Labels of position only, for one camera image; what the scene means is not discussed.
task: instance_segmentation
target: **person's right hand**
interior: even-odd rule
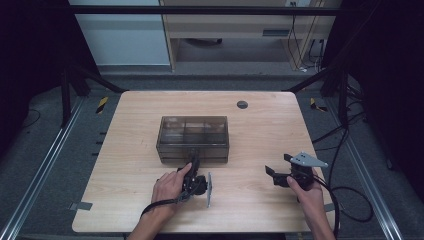
[[[314,175],[317,175],[314,169],[312,169],[312,171]],[[287,177],[287,183],[299,199],[306,223],[311,229],[314,239],[334,239],[324,209],[324,198],[321,185],[314,181],[311,188],[305,191],[299,186],[297,181],[290,176]]]

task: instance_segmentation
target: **wooden table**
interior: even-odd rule
[[[246,109],[237,102],[248,103]],[[165,172],[156,150],[162,116],[227,116],[227,164],[205,163],[212,174],[211,207],[206,194],[185,203],[162,232],[309,231],[296,196],[273,185],[265,165],[289,173],[283,154],[315,155],[296,97],[288,92],[130,91],[122,94],[78,210],[76,232],[131,232],[150,203],[153,185]],[[330,196],[324,194],[326,203]],[[334,212],[328,213],[334,225]]]

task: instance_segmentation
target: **person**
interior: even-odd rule
[[[152,203],[175,199],[181,193],[184,175],[190,170],[191,163],[178,172],[165,173],[153,187]],[[297,195],[305,215],[306,223],[315,240],[335,239],[328,223],[321,186],[314,182],[309,191],[304,191],[291,177],[287,177],[290,188]],[[141,216],[129,240],[152,240],[163,226],[175,215],[181,203],[158,206]]]

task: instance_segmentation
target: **storage box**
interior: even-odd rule
[[[225,116],[164,116],[156,144],[162,163],[228,162],[230,148]]]

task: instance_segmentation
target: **wall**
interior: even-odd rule
[[[69,0],[71,5],[149,5],[155,0]],[[169,57],[160,15],[77,14],[99,66],[167,65]]]

